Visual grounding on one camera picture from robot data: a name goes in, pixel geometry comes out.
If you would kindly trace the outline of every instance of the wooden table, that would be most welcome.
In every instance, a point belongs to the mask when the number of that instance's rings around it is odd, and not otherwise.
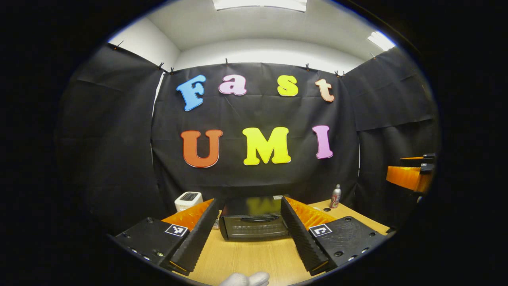
[[[330,201],[310,204],[323,211]],[[351,216],[380,234],[386,235],[389,227],[367,218],[339,204],[327,214],[338,218]],[[183,277],[209,285],[219,285],[233,272],[250,276],[258,271],[270,274],[270,286],[286,286],[302,282],[321,274],[310,276],[305,270],[291,237],[261,242],[225,241],[220,230],[212,230],[199,256],[194,272]]]

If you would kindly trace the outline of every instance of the ceiling light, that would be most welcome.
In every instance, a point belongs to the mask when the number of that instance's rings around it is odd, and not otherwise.
[[[305,12],[307,0],[213,0],[215,9],[224,10],[238,7],[278,7]]]
[[[368,38],[369,41],[376,44],[378,47],[383,49],[383,51],[387,51],[393,47],[395,47],[395,44],[390,41],[385,35],[383,35],[381,32],[372,32],[371,36]]]

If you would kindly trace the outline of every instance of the white glove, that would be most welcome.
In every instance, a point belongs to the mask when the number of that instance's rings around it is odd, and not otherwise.
[[[266,286],[268,285],[270,274],[260,271],[247,277],[242,273],[233,273],[229,275],[219,286]]]

